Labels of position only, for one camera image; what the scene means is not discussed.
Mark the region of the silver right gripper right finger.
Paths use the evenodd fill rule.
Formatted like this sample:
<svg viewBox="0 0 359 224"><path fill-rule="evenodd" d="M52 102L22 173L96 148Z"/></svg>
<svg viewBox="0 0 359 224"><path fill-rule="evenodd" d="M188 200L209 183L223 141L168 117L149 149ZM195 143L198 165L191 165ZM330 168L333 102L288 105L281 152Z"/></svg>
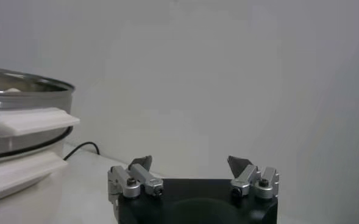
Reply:
<svg viewBox="0 0 359 224"><path fill-rule="evenodd" d="M279 173L273 167L263 172L248 159L228 156L227 162L234 179L230 181L232 195L243 198L254 191L257 198L270 200L279 196Z"/></svg>

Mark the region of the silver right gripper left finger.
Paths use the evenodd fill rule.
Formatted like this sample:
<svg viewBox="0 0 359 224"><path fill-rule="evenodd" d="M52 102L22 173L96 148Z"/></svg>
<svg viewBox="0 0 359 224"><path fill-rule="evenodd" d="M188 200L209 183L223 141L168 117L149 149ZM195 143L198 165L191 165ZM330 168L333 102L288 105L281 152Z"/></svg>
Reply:
<svg viewBox="0 0 359 224"><path fill-rule="evenodd" d="M108 200L115 208L119 206L119 197L136 199L142 193L152 198L160 198L164 193L163 180L150 173L152 156L135 158L125 169L113 166L107 173Z"/></svg>

